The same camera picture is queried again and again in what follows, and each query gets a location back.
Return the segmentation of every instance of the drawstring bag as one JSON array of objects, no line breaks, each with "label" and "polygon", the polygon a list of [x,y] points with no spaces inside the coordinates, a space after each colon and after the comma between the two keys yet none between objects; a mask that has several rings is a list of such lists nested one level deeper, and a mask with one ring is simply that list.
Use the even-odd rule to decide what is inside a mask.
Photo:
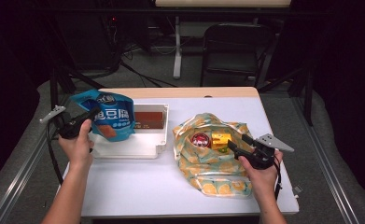
[{"label": "drawstring bag", "polygon": [[223,122],[211,113],[198,114],[174,127],[176,163],[189,183],[203,194],[217,197],[249,196],[252,186],[241,163],[227,147],[253,148],[241,140],[251,136],[245,123]]}]

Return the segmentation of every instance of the white table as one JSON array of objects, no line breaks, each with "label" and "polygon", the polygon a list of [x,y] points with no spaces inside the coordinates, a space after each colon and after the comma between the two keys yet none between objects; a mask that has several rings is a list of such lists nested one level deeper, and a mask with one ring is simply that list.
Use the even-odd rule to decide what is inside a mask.
[{"label": "white table", "polygon": [[[156,7],[274,7],[274,8],[288,8],[291,0],[156,0]],[[188,22],[186,27],[191,27],[191,31],[198,34],[203,34],[210,22],[205,22],[198,25],[192,25],[192,22]],[[174,63],[174,74],[175,79],[180,78],[180,69],[182,64],[182,54],[180,48],[180,36],[181,33],[181,23],[179,22],[179,17],[175,17],[175,63]]]},{"label": "white table", "polygon": [[[254,137],[271,133],[258,92],[254,88],[108,91],[130,96],[137,104],[168,104],[167,147],[154,160],[94,160],[82,209],[83,217],[256,216],[260,213],[252,196],[244,199],[208,197],[192,187],[175,163],[174,137],[171,132],[172,128],[186,119],[198,113],[210,112],[224,121],[246,122]],[[212,95],[213,98],[203,98],[205,95]],[[283,188],[277,202],[283,214],[295,214],[299,212],[299,205],[284,163],[281,169]]]}]

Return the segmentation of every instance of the hand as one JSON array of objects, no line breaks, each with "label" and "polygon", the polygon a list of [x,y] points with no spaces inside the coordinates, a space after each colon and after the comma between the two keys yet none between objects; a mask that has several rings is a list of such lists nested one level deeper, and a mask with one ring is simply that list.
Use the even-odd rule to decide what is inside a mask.
[{"label": "hand", "polygon": [[[274,159],[275,162],[281,162],[283,153],[276,150],[274,156],[278,158],[278,160]],[[277,170],[275,167],[271,166],[265,170],[257,170],[252,167],[245,157],[240,156],[238,160],[246,169],[246,176],[252,183],[255,198],[260,201],[265,196],[274,196],[274,186],[277,178]]]},{"label": "hand", "polygon": [[59,136],[59,144],[69,159],[70,169],[89,170],[91,166],[92,155],[90,154],[90,148],[94,146],[94,143],[89,138],[90,128],[91,120],[86,119],[80,127],[77,138],[64,139]]}]

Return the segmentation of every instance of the blue snack bag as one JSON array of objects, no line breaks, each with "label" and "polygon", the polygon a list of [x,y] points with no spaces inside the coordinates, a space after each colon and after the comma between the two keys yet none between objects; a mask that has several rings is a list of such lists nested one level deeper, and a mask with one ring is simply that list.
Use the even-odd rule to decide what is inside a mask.
[{"label": "blue snack bag", "polygon": [[101,108],[101,112],[94,118],[92,132],[100,134],[108,141],[123,141],[135,133],[131,98],[121,94],[91,90],[73,95],[71,100],[88,111],[96,106]]}]

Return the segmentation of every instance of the brown rectangular object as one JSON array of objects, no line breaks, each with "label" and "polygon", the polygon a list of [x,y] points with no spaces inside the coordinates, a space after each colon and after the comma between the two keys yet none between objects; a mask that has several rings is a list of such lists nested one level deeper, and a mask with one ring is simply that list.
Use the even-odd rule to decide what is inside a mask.
[{"label": "brown rectangular object", "polygon": [[135,129],[163,129],[162,112],[134,112]]}]

